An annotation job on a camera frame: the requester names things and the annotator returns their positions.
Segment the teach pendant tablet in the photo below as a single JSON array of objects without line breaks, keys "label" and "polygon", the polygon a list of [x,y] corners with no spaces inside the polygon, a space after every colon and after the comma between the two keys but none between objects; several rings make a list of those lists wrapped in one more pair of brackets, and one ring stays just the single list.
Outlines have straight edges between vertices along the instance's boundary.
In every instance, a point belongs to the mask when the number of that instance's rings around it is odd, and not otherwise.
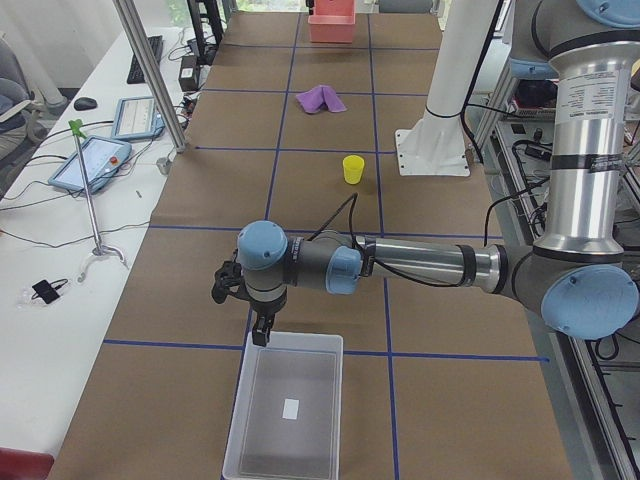
[{"label": "teach pendant tablet", "polygon": [[164,130],[164,121],[152,96],[121,98],[111,137],[122,141],[151,139]]},{"label": "teach pendant tablet", "polygon": [[[89,136],[82,144],[84,165],[92,193],[100,190],[124,165],[132,152],[128,142],[99,136]],[[48,184],[59,189],[82,191],[84,189],[79,157],[69,156],[48,179]]]}]

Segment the clear plastic storage box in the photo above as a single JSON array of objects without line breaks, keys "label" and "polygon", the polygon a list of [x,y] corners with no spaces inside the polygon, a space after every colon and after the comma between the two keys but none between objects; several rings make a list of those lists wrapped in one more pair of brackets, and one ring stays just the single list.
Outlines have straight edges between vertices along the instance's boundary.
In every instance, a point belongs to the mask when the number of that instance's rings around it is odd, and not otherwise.
[{"label": "clear plastic storage box", "polygon": [[222,477],[337,479],[342,374],[340,335],[248,339]]}]

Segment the yellow plastic cup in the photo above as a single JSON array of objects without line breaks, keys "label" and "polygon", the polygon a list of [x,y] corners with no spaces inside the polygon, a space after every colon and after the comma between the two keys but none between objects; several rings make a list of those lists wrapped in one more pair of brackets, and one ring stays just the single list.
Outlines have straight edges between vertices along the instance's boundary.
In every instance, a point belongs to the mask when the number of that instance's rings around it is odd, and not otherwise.
[{"label": "yellow plastic cup", "polygon": [[357,185],[364,172],[365,160],[360,155],[347,155],[342,160],[343,178],[349,185]]}]

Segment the black computer mouse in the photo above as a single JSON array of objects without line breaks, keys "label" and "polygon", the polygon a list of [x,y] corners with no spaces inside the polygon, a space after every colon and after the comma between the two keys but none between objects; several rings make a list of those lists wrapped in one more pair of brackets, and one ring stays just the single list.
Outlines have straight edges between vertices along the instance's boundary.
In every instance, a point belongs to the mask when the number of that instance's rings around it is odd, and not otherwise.
[{"label": "black computer mouse", "polygon": [[98,102],[91,97],[79,97],[73,103],[73,108],[76,111],[93,110],[98,107]]}]

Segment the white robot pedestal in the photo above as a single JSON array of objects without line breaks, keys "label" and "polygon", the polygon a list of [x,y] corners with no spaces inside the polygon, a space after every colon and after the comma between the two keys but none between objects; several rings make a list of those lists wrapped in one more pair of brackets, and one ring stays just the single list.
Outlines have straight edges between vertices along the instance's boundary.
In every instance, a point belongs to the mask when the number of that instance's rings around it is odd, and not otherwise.
[{"label": "white robot pedestal", "polygon": [[461,115],[501,9],[497,0],[451,3],[424,114],[412,128],[395,132],[402,176],[470,175]]}]

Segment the metal grabber stick green tip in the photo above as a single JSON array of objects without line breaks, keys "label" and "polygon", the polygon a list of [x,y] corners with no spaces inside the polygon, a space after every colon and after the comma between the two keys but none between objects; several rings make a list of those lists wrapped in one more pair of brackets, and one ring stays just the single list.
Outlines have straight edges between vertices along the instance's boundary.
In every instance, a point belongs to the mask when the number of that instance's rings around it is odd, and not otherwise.
[{"label": "metal grabber stick green tip", "polygon": [[88,208],[88,214],[89,214],[89,219],[90,219],[90,224],[92,229],[92,238],[94,241],[94,248],[89,254],[89,256],[83,260],[80,267],[80,272],[77,277],[77,282],[83,283],[86,280],[89,267],[91,266],[92,263],[106,260],[110,256],[117,257],[125,268],[128,267],[128,263],[127,263],[125,253],[122,249],[116,246],[107,245],[103,242],[103,239],[99,230],[99,226],[98,226],[97,215],[94,207],[91,188],[89,185],[88,173],[87,173],[87,169],[84,161],[84,154],[81,146],[81,139],[85,138],[85,135],[81,131],[82,121],[70,120],[69,127],[71,129],[71,133],[76,146],[76,153],[77,153],[78,164],[79,164],[79,169],[80,169],[80,174],[81,174],[81,179],[83,184],[85,201]]}]

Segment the pink plastic bin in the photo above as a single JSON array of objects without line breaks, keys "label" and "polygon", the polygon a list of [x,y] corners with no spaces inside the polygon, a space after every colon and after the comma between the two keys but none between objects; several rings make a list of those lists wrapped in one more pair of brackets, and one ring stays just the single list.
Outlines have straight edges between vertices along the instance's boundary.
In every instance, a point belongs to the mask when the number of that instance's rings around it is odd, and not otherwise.
[{"label": "pink plastic bin", "polygon": [[315,0],[310,3],[307,20],[312,43],[353,41],[356,12],[354,0]]}]

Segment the black power adapter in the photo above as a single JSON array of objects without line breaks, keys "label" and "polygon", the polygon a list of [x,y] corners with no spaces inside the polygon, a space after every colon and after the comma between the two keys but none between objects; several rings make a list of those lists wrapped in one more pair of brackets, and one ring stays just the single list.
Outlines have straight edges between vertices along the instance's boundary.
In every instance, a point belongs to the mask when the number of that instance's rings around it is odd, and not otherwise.
[{"label": "black power adapter", "polygon": [[181,58],[178,83],[183,92],[196,91],[200,85],[201,66],[195,55],[185,55]]}]

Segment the far teach pendant tablet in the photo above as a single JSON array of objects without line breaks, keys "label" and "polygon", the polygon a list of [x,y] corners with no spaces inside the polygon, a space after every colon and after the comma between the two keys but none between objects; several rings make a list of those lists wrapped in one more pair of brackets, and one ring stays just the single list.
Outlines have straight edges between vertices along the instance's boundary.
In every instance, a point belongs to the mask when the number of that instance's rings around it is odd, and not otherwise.
[{"label": "far teach pendant tablet", "polygon": [[121,98],[111,137],[122,141],[151,139],[164,130],[164,121],[152,96]]}]

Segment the near teach pendant tablet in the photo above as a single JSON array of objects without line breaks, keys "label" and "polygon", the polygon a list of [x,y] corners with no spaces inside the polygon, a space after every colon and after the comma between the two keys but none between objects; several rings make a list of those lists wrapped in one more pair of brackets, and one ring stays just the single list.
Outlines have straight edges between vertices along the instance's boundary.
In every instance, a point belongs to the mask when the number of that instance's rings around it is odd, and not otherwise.
[{"label": "near teach pendant tablet", "polygon": [[[100,190],[124,165],[132,152],[128,142],[99,136],[89,136],[82,144],[84,165],[92,193]],[[59,189],[82,191],[84,189],[79,157],[69,156],[48,179],[48,184]]]}]

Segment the aluminium frame post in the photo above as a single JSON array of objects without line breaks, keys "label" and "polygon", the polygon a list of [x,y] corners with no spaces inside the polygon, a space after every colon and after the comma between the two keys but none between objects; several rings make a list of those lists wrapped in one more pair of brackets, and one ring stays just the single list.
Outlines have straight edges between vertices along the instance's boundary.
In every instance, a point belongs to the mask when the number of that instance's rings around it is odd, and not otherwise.
[{"label": "aluminium frame post", "polygon": [[132,0],[113,0],[112,3],[132,51],[141,65],[146,83],[155,99],[156,107],[162,116],[173,146],[177,153],[183,153],[187,146],[186,138],[135,4]]}]

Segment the purple cloth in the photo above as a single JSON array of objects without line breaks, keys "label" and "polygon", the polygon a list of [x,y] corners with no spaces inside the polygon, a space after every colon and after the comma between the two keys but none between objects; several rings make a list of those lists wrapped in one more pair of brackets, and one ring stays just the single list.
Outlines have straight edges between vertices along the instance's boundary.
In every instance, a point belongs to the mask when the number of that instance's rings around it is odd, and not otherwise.
[{"label": "purple cloth", "polygon": [[296,100],[307,114],[316,114],[323,109],[331,113],[347,111],[346,105],[337,92],[328,85],[317,85],[308,91],[298,93]]}]

